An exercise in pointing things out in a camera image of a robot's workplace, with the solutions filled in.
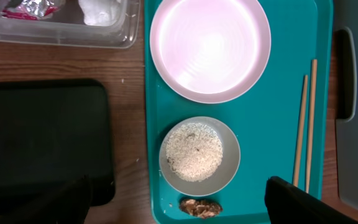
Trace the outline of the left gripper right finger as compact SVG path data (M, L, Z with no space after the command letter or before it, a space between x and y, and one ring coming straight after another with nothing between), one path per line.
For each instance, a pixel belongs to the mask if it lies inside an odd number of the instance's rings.
M264 200L271 223L358 224L358 221L277 176L268 179Z

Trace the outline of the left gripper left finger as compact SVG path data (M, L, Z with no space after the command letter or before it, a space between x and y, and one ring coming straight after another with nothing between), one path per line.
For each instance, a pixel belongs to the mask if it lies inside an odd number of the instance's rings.
M1 215L0 224L83 224L91 201L92 183L84 176Z

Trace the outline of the grey bowl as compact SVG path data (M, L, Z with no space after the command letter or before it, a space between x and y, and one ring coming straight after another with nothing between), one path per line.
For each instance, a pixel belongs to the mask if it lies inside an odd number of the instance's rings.
M169 134L181 125L188 123L203 123L212 127L223 144L223 160L221 165L211 177L201 182L187 182L179 178L170 169L166 158L165 146ZM176 124L164 137L159 152L160 170L167 183L176 191L193 197L212 195L225 188L236 175L240 161L241 148L233 131L222 121L205 116L188 118Z

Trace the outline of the white napkin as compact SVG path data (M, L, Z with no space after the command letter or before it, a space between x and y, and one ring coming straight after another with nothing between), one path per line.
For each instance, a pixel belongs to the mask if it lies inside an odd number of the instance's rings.
M121 2L117 0L78 0L78 4L87 26L111 26L121 11Z

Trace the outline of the red foil wrapper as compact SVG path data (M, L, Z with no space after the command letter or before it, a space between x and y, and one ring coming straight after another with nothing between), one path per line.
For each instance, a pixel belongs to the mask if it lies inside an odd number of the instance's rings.
M39 21L51 18L65 3L65 0L10 0L1 15L10 19Z

